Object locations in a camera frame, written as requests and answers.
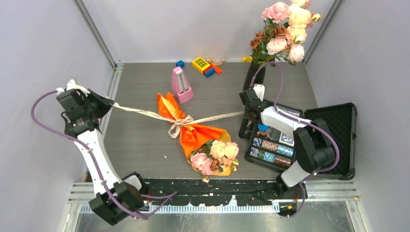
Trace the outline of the orange flower bouquet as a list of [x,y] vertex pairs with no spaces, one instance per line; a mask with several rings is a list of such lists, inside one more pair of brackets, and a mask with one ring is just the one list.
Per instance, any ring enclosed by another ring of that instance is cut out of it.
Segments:
[[[157,94],[156,103],[159,115],[165,118],[183,119],[187,116],[170,92],[165,96]],[[239,146],[231,140],[227,130],[192,124],[183,126],[176,138],[187,162],[201,174],[203,182],[208,183],[211,175],[229,176],[237,171]]]

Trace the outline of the cream printed ribbon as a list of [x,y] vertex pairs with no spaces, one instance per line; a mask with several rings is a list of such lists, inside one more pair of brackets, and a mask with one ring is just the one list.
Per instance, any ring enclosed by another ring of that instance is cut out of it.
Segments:
[[194,120],[190,115],[187,115],[183,119],[170,119],[170,118],[165,118],[165,117],[163,117],[163,116],[161,116],[157,113],[154,113],[152,111],[146,111],[146,110],[141,110],[141,109],[123,107],[123,106],[120,106],[117,102],[114,103],[113,107],[121,109],[123,111],[134,112],[134,113],[142,114],[142,115],[145,115],[145,116],[148,116],[148,117],[151,117],[151,118],[155,118],[155,119],[162,120],[162,121],[168,121],[168,122],[172,123],[172,126],[168,130],[168,135],[171,138],[176,138],[180,134],[181,128],[183,126],[192,125],[192,124],[199,124],[199,123],[205,123],[205,122],[215,121],[215,120],[219,120],[219,119],[223,119],[223,118],[229,118],[229,117],[243,115],[243,112],[234,112],[234,113],[228,113],[228,114],[222,114],[222,115],[217,115],[217,116],[201,118],[201,119],[198,119],[198,120]]

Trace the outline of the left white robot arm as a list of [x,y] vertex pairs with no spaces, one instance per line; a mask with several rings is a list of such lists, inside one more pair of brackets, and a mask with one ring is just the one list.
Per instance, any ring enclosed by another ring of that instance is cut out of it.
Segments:
[[100,119],[114,106],[102,97],[71,79],[65,89],[58,88],[57,101],[63,107],[64,135],[78,147],[92,177],[95,197],[89,201],[91,210],[110,225],[128,216],[147,219],[139,209],[144,207],[148,187],[140,174],[134,172],[120,178],[106,152]]

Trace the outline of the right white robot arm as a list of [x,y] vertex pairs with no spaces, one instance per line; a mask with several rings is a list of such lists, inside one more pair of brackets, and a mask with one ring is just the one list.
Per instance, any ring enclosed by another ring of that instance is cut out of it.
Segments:
[[279,109],[276,102],[269,103],[260,97],[264,86],[240,92],[249,120],[273,127],[294,141],[295,162],[276,179],[276,192],[282,198],[295,193],[295,186],[319,172],[333,169],[339,162],[340,151],[332,138],[327,123],[322,119],[308,120]]

